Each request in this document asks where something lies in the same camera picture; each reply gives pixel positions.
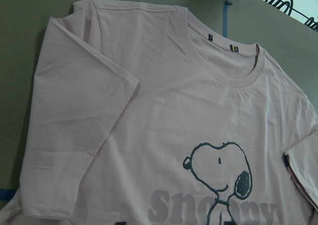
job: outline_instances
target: black ear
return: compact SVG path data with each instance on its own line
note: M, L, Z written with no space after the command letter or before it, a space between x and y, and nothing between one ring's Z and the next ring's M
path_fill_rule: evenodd
M183 168L191 169L191 167L192 167L191 158L187 156L183 161Z
M250 189L249 173L244 170L235 182L235 194L239 199L246 199L249 196L247 193Z

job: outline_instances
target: blue tape strip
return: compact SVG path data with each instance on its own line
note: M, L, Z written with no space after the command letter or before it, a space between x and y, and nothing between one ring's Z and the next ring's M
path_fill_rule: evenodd
M225 1L223 5L223 36L228 37L228 7L232 5L230 1Z
M16 189L0 189L0 201L10 201L16 193Z

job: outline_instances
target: snoopy graphic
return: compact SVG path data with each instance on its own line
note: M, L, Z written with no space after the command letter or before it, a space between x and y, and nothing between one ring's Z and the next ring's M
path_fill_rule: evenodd
M216 195L207 225L236 225L229 200L232 196L244 200L252 191L252 174L242 148L234 142L220 147L201 143L184 159L183 167Z

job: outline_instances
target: t-shirt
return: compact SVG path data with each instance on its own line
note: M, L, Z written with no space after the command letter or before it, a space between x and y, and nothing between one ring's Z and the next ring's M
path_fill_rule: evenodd
M50 18L3 225L317 224L318 119L258 43L186 7Z

